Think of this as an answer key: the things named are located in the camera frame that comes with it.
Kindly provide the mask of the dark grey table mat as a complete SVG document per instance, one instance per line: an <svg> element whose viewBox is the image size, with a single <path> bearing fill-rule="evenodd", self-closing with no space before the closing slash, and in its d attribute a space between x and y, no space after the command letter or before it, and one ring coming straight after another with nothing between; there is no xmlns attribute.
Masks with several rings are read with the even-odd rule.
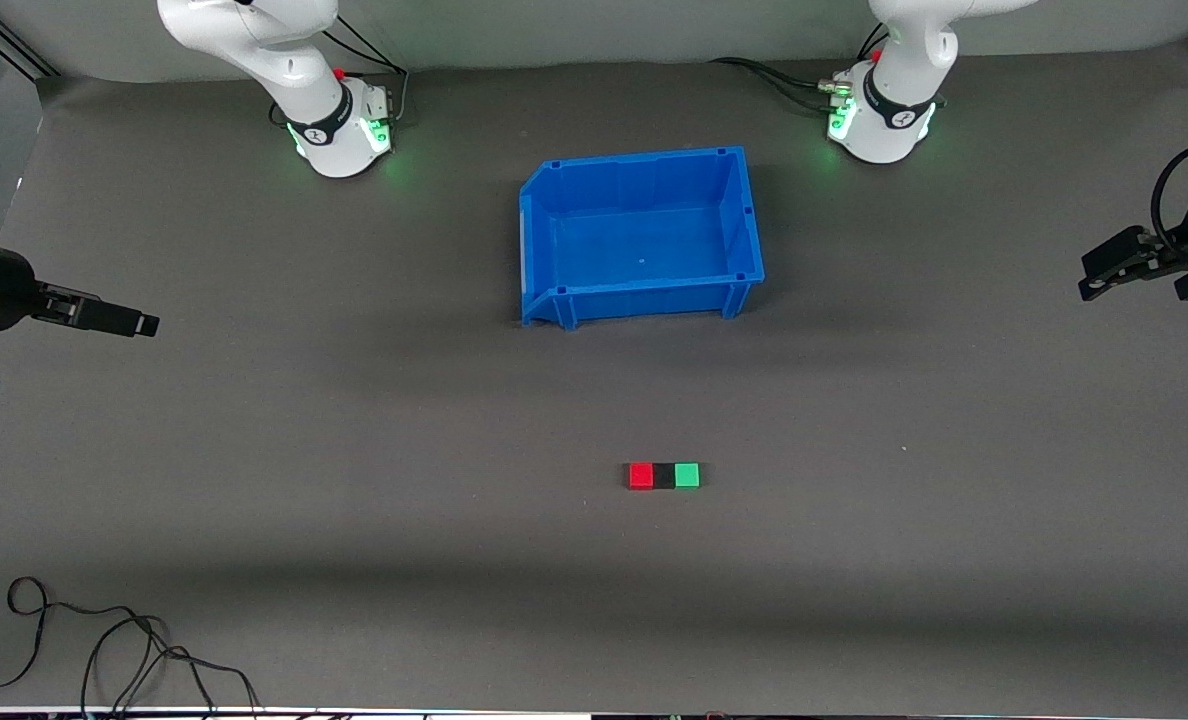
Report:
<svg viewBox="0 0 1188 720"><path fill-rule="evenodd" d="M731 67L412 86L339 182L247 82L42 88L0 241L162 329L0 334L0 682L32 575L277 706L1188 716L1188 304L1078 296L1188 40L960 59L895 168ZM739 318L518 324L542 162L718 145Z"/></svg>

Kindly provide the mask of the blue plastic storage bin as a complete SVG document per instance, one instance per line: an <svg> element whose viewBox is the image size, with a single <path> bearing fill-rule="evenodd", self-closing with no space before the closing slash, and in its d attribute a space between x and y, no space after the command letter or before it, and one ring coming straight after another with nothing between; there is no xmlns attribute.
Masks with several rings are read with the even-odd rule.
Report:
<svg viewBox="0 0 1188 720"><path fill-rule="evenodd" d="M766 279L739 146L549 160L518 192L520 320L735 318Z"/></svg>

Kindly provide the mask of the aluminium frame rail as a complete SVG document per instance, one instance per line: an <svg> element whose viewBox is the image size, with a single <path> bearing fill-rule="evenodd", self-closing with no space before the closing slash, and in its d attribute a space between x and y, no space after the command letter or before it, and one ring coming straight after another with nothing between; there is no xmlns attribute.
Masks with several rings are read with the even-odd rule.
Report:
<svg viewBox="0 0 1188 720"><path fill-rule="evenodd" d="M24 78L29 78L31 82L40 81L40 78L53 78L59 77L58 68L55 68L50 61L45 59L42 53L23 40L14 29L10 29L8 24L0 19L0 59L4 59L10 68L21 72Z"/></svg>

